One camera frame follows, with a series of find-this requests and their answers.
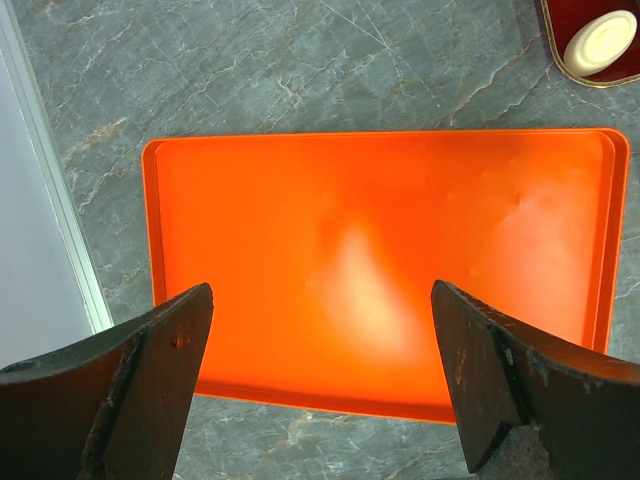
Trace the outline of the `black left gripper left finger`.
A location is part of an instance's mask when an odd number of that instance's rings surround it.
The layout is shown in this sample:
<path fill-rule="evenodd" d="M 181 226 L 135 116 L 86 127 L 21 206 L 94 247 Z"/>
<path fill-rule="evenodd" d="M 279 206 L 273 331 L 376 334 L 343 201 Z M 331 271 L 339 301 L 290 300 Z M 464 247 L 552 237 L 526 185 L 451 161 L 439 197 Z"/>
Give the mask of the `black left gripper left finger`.
<path fill-rule="evenodd" d="M 213 309 L 202 283 L 3 368 L 2 478 L 172 478 Z"/>

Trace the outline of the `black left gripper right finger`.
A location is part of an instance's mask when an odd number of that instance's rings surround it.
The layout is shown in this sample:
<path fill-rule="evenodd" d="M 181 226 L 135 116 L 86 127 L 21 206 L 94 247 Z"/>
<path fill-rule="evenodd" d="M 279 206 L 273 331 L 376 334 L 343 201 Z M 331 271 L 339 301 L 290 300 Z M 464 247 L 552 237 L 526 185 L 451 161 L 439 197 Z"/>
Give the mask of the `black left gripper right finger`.
<path fill-rule="evenodd" d="M 442 280 L 431 303 L 470 473 L 638 478 L 638 364 L 565 341 Z"/>

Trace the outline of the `orange box lid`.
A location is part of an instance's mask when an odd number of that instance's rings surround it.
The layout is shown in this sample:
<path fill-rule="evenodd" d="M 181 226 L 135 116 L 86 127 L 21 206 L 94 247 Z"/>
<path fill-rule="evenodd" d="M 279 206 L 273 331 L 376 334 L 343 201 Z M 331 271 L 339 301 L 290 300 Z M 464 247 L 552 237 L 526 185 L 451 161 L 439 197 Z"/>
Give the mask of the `orange box lid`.
<path fill-rule="evenodd" d="M 212 288 L 199 395 L 450 423 L 435 281 L 605 352 L 630 157 L 606 127 L 155 139 L 153 300 Z"/>

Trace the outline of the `dark red lacquer tray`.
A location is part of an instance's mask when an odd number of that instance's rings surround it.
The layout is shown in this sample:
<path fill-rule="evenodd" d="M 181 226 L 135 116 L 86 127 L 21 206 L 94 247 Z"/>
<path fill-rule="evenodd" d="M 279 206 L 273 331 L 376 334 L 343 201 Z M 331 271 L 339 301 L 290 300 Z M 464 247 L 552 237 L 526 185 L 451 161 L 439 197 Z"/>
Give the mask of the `dark red lacquer tray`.
<path fill-rule="evenodd" d="M 639 3 L 542 1 L 551 55 L 571 80 L 608 88 L 639 79 Z"/>

